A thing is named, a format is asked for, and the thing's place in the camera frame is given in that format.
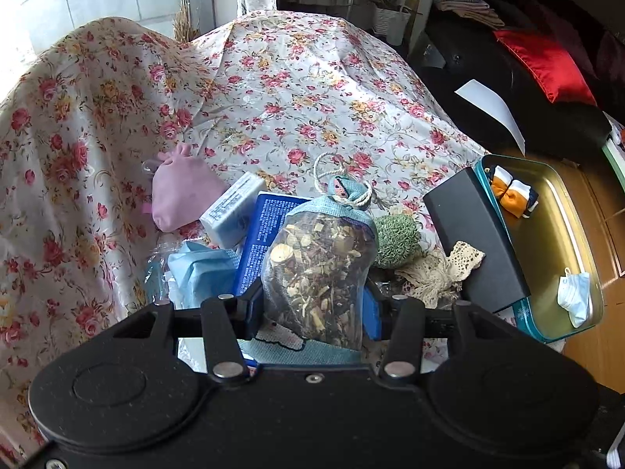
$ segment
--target dried herbs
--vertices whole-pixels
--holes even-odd
[[[302,337],[360,349],[362,292],[375,255],[367,224],[308,211],[288,216],[265,256],[266,314]]]

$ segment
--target floral fabric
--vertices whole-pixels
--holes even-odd
[[[38,370],[145,304],[157,231],[141,163],[178,142],[227,182],[251,171],[310,197],[312,162],[333,150],[373,185],[373,214],[414,214],[429,247],[423,194],[484,153],[394,51],[342,19],[255,12],[190,44],[122,18],[77,29],[0,107],[5,460],[43,442],[27,408]]]

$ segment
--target wooden floor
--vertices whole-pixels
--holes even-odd
[[[601,384],[625,393],[625,194],[602,157],[584,166],[542,156],[562,177],[588,238],[605,305],[602,322],[567,339],[564,353]]]

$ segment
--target white face mask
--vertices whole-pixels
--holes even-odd
[[[579,328],[589,315],[590,273],[573,274],[568,268],[564,273],[557,288],[557,304],[569,312],[571,324]]]

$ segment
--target white rope loop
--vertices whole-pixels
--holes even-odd
[[[321,155],[319,155],[319,157],[317,157],[317,160],[314,161],[314,166],[312,167],[312,176],[314,177],[314,186],[317,189],[317,191],[322,195],[327,195],[327,191],[325,191],[323,188],[323,185],[321,185],[321,182],[320,182],[321,178],[324,178],[326,176],[349,176],[351,178],[354,178],[351,174],[348,173],[348,169],[347,167],[345,167],[345,163],[343,163],[342,160],[337,169],[333,169],[328,172],[319,173],[318,170],[320,168],[321,159],[327,157],[328,155],[336,156],[334,152],[322,153]],[[345,204],[346,206],[351,206],[352,208],[360,208],[362,206],[366,206],[371,200],[371,196],[373,195],[373,189],[371,188],[371,185],[369,185],[369,183],[366,182],[365,180],[362,180],[362,183],[367,187],[367,191],[360,197],[357,197],[355,200],[349,200],[347,197],[341,197],[336,194],[332,195],[331,197],[333,200],[335,200],[339,204]]]

